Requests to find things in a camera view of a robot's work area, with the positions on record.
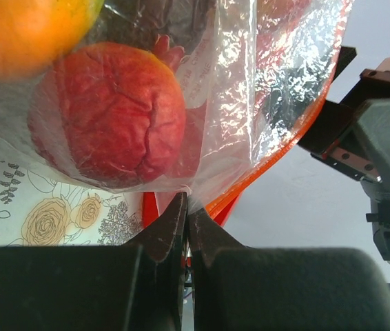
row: red object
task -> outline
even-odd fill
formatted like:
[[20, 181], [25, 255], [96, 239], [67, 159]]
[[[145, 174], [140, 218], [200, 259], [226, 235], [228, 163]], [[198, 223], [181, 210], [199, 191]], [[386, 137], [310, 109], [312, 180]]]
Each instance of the red object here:
[[[172, 55], [162, 49], [162, 57]], [[171, 51], [174, 57], [184, 52]], [[174, 73], [155, 55], [98, 43], [45, 75], [28, 125], [38, 153], [58, 170], [94, 185], [128, 188], [154, 180], [175, 162], [185, 102]]]
[[151, 225], [158, 217], [158, 208], [156, 207], [155, 193], [143, 193], [143, 213], [142, 213], [143, 227]]
[[239, 198], [241, 198], [241, 194], [239, 194], [235, 199], [229, 202], [223, 210], [219, 212], [218, 215], [214, 218], [215, 222], [219, 225], [224, 226], [225, 222], [229, 219], [230, 214], [234, 211], [236, 204], [238, 203]]

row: screw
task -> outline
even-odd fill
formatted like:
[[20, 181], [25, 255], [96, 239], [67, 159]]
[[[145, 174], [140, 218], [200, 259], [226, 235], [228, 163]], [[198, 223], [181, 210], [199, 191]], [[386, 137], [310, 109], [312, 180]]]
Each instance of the screw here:
[[364, 167], [364, 169], [365, 169], [366, 171], [372, 171], [372, 170], [374, 169], [374, 165], [372, 165], [372, 164], [367, 164], [367, 165]]

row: pomegranate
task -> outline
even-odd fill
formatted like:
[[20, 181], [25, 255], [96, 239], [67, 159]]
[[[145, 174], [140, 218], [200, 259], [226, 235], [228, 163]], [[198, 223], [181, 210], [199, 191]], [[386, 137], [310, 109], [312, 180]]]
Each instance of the pomegranate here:
[[[182, 48], [157, 41], [158, 56]], [[37, 152], [68, 176], [106, 188], [154, 180], [175, 162], [185, 102], [154, 54], [103, 42], [59, 61], [37, 86], [28, 115]]]

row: red pomegranate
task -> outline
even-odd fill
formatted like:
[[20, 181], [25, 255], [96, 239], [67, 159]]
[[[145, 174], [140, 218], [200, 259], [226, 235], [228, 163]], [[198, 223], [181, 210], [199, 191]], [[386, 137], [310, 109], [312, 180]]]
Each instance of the red pomegranate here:
[[[157, 50], [164, 59], [184, 54], [169, 50], [168, 38], [158, 40]], [[45, 75], [28, 126], [38, 153], [58, 170], [101, 187], [128, 188], [154, 180], [175, 162], [185, 102], [174, 73], [154, 54], [98, 43]]]

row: leaf pattern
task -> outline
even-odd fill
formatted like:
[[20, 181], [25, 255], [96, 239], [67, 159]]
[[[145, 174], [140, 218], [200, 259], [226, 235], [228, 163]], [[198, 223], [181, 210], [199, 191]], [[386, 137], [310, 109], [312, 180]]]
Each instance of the leaf pattern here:
[[51, 193], [56, 185], [56, 183], [51, 182], [51, 180], [31, 171], [27, 172], [27, 176], [34, 188], [41, 193]]
[[10, 172], [7, 172], [7, 171], [4, 171], [4, 172], [3, 172], [3, 175], [4, 175], [5, 177], [7, 177], [7, 178], [13, 178], [13, 174], [10, 173]]
[[8, 210], [0, 210], [0, 219], [7, 219], [8, 217], [11, 217]]
[[15, 197], [13, 192], [17, 191], [16, 185], [19, 185], [21, 183], [20, 180], [16, 179], [15, 176], [23, 177], [25, 174], [19, 170], [19, 166], [17, 164], [8, 163], [8, 167], [14, 171], [8, 172], [4, 171], [3, 175], [8, 178], [10, 181], [0, 181], [0, 184], [7, 189], [2, 191], [0, 193], [0, 196], [4, 196], [1, 198], [1, 201], [4, 205], [8, 205], [10, 202], [12, 202], [12, 198]]
[[22, 238], [15, 239], [11, 243], [9, 243], [7, 246], [8, 247], [23, 246], [23, 239]]
[[76, 240], [77, 238], [79, 238], [80, 235], [82, 234], [82, 232], [83, 232], [83, 229], [80, 229], [79, 231], [77, 231], [77, 232], [74, 234], [74, 236], [72, 236], [71, 241], [74, 241], [74, 240]]

